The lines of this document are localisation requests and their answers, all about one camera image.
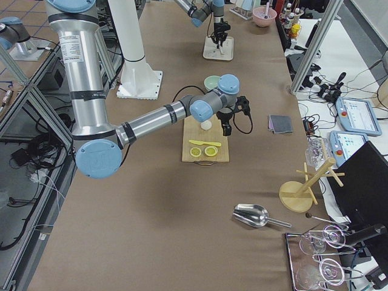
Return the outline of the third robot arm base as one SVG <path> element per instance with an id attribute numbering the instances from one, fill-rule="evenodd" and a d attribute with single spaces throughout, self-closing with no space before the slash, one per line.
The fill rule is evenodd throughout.
<path id="1" fill-rule="evenodd" d="M 15 46 L 10 52 L 15 61 L 37 61 L 43 53 L 32 40 L 22 21 L 15 16 L 1 19 L 1 45 L 5 50 Z"/>

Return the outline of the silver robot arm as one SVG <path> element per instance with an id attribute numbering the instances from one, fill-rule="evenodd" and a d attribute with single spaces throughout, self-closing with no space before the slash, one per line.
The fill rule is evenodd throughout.
<path id="1" fill-rule="evenodd" d="M 187 13 L 192 20 L 192 24 L 196 27 L 201 26 L 207 17 L 212 15 L 214 31 L 210 38 L 218 49 L 223 46 L 227 39 L 227 31 L 230 30 L 230 25 L 224 21 L 223 0 L 203 1 L 200 8 L 193 1 L 175 0 L 175 2 Z"/>
<path id="2" fill-rule="evenodd" d="M 76 125 L 75 161 L 86 176 L 101 179 L 113 175 L 121 166 L 122 150 L 155 130 L 188 116 L 198 122 L 235 107 L 240 82 L 222 75 L 215 89 L 204 95 L 185 96 L 119 126 L 108 121 L 96 48 L 99 29 L 95 1 L 47 1 L 48 21 L 58 34 Z M 162 72 L 147 63 L 133 1 L 110 1 L 110 11 L 118 35 L 124 66 L 119 86 L 120 97 L 156 99 Z"/>

